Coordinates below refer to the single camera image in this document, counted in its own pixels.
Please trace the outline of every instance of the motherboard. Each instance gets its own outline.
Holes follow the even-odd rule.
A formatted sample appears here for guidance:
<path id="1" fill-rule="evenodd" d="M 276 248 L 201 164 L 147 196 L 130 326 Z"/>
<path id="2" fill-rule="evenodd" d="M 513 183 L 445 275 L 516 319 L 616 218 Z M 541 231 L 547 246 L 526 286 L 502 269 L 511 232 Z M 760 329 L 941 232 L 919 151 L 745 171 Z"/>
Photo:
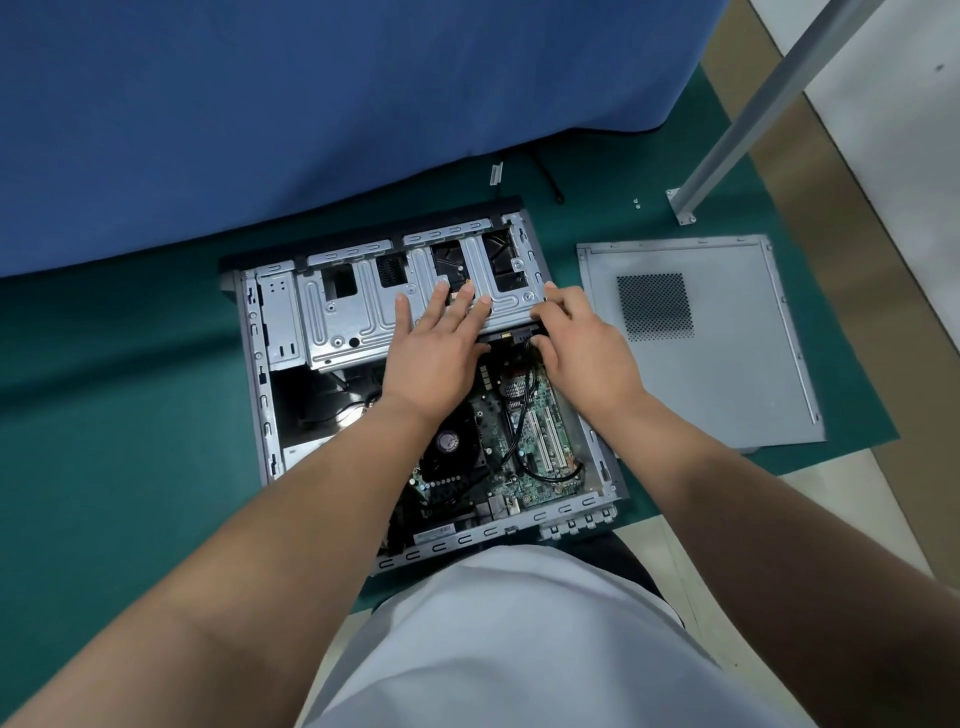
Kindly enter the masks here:
<path id="1" fill-rule="evenodd" d="M 383 551 L 515 516 L 584 485 L 536 349 L 511 337 L 478 362 L 397 504 Z"/>

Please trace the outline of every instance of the forearm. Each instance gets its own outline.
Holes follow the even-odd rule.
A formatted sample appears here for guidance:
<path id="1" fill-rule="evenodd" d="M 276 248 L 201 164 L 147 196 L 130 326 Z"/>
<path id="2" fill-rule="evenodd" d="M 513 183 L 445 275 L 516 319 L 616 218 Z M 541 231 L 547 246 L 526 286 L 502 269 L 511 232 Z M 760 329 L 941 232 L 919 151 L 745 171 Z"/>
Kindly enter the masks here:
<path id="1" fill-rule="evenodd" d="M 156 598 L 309 685 L 434 429 L 403 402 L 378 402 L 226 523 Z"/>
<path id="2" fill-rule="evenodd" d="M 653 398 L 598 430 L 724 611 L 821 724 L 872 708 L 891 717 L 894 704 L 919 702 L 905 692 L 916 685 L 934 707 L 930 696 L 960 670 L 960 620 L 945 589 Z"/>
<path id="3" fill-rule="evenodd" d="M 11 726 L 292 725 L 434 429 L 402 402 L 376 404 L 135 602 Z"/>

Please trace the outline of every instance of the sticker label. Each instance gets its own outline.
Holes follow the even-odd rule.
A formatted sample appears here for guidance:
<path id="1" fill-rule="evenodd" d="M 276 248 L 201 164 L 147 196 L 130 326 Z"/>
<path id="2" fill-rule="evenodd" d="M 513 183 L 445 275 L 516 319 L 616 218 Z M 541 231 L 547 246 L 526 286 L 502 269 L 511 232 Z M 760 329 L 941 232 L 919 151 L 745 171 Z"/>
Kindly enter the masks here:
<path id="1" fill-rule="evenodd" d="M 420 544 L 426 544 L 430 541 L 436 541 L 437 539 L 443 539 L 447 536 L 452 536 L 457 532 L 457 526 L 453 523 L 448 523 L 447 525 L 442 525 L 440 528 L 431 528 L 429 531 L 423 531 L 422 533 L 414 534 L 414 544 L 419 546 Z"/>

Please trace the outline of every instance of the metal bracket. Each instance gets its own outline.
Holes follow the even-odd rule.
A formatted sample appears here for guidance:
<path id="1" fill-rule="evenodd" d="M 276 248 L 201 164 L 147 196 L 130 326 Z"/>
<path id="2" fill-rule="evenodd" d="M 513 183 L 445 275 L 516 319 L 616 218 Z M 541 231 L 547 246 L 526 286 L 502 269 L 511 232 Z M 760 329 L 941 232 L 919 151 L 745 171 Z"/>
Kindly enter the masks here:
<path id="1" fill-rule="evenodd" d="M 540 527 L 540 540 L 559 541 L 566 534 L 580 533 L 583 528 L 596 528 L 597 523 L 613 523 L 615 518 L 616 506 L 611 503 L 589 513 L 542 525 Z"/>
<path id="2" fill-rule="evenodd" d="M 670 208 L 673 210 L 673 214 L 677 218 L 678 223 L 680 223 L 681 225 L 693 225 L 695 222 L 697 222 L 697 216 L 687 210 L 681 210 L 678 212 L 673 205 L 674 196 L 677 194 L 678 191 L 680 191 L 679 187 L 668 189 L 666 191 L 666 199 L 669 201 Z"/>

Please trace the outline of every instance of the blue cloth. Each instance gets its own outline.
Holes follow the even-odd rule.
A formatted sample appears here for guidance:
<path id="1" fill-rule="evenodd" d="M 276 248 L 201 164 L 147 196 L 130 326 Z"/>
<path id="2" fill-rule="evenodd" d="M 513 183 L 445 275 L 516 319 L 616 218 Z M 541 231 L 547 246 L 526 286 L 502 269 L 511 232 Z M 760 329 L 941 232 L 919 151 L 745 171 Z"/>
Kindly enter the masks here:
<path id="1" fill-rule="evenodd" d="M 0 276 L 665 119 L 726 0 L 7 0 Z"/>

